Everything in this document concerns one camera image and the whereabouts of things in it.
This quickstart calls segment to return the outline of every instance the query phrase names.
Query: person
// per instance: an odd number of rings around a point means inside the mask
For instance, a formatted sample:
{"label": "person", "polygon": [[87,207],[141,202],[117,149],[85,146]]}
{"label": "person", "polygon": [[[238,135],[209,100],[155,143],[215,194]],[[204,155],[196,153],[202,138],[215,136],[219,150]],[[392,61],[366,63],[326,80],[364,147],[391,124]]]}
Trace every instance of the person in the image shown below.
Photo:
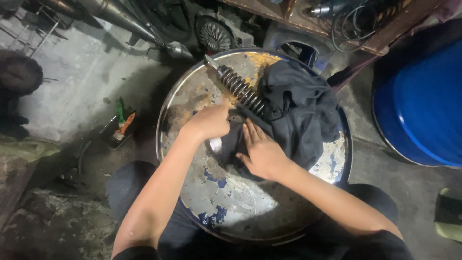
{"label": "person", "polygon": [[112,175],[107,196],[121,223],[113,260],[412,259],[396,227],[398,210],[390,196],[366,184],[342,190],[310,174],[250,120],[243,124],[248,156],[236,156],[252,174],[285,185],[324,216],[307,228],[304,237],[274,247],[227,243],[196,226],[176,207],[177,200],[197,148],[229,132],[227,117],[227,99],[205,107],[181,128],[158,168],[135,161]]}

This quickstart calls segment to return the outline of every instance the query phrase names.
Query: blue barrel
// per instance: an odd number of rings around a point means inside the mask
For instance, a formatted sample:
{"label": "blue barrel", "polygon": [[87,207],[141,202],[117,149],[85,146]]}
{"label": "blue barrel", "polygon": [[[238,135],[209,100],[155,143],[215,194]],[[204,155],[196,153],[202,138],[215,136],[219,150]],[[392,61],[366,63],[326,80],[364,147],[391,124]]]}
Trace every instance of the blue barrel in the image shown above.
{"label": "blue barrel", "polygon": [[403,68],[377,88],[372,107],[382,136],[403,157],[462,167],[462,41]]}

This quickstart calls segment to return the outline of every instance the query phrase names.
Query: black coil spring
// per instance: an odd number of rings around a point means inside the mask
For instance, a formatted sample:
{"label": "black coil spring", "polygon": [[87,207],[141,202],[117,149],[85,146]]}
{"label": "black coil spring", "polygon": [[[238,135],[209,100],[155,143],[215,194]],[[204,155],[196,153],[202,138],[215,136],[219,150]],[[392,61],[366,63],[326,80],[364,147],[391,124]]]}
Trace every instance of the black coil spring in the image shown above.
{"label": "black coil spring", "polygon": [[255,115],[260,116],[263,113],[262,98],[260,98],[257,92],[250,86],[250,83],[246,83],[234,70],[230,67],[226,67],[221,71],[219,80],[233,93],[234,96],[241,102],[242,105],[247,107]]}

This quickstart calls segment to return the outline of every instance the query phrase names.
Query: dirty floor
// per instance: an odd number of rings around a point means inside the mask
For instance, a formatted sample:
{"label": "dirty floor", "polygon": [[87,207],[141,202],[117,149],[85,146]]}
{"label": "dirty floor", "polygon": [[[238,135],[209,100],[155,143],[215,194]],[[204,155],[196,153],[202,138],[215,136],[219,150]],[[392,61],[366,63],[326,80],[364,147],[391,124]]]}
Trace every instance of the dirty floor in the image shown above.
{"label": "dirty floor", "polygon": [[[118,28],[110,30],[128,39],[129,35]],[[1,252],[6,256],[2,259],[109,259],[117,223],[109,215],[105,183],[129,161],[155,162],[153,138],[159,109],[170,87],[191,64],[179,66],[158,52],[149,57],[144,52],[133,55],[133,50],[125,49],[121,41],[107,36],[100,38],[101,41],[89,42],[78,42],[86,40],[75,38],[78,44],[90,46],[82,50],[80,59],[84,62],[37,55],[44,62],[60,62],[61,65],[47,68],[47,75],[53,74],[53,70],[59,72],[62,64],[72,65],[62,73],[75,70],[75,76],[62,76],[61,83],[51,82],[23,100],[27,104],[23,109],[31,118],[31,133],[68,143],[62,152],[66,159],[51,158],[54,164],[45,162],[37,166],[38,173],[0,237],[8,249]],[[105,51],[95,51],[104,45]],[[327,73],[342,68],[348,61],[347,56],[335,55]],[[433,214],[438,191],[444,187],[458,188],[462,174],[445,167],[421,167],[397,160],[372,123],[372,79],[372,69],[366,68],[338,93],[354,135],[350,182],[376,185],[393,197],[400,210],[398,226],[416,259],[458,259],[462,245],[436,235]],[[97,131],[114,115],[111,107],[119,96],[140,111],[143,124],[121,147],[111,150],[98,140]],[[58,113],[60,109],[64,109],[64,114]],[[40,113],[46,118],[34,117]],[[40,122],[47,127],[41,128]],[[82,158],[78,175],[72,170],[78,165],[72,155],[88,140],[92,143]],[[50,183],[55,176],[58,180]]]}

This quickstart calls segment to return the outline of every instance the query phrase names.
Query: cable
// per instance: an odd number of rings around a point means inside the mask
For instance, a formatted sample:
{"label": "cable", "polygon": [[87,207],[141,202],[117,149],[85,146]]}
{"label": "cable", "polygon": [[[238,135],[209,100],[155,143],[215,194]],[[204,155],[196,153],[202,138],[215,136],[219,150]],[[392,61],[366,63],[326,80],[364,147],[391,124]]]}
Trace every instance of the cable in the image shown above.
{"label": "cable", "polygon": [[[343,53],[355,52],[362,49],[377,30],[386,25],[389,20],[401,9],[398,0],[393,1],[363,1],[359,5],[345,6],[336,13],[330,29],[332,45]],[[342,50],[336,41],[357,42],[363,41],[352,50]]]}

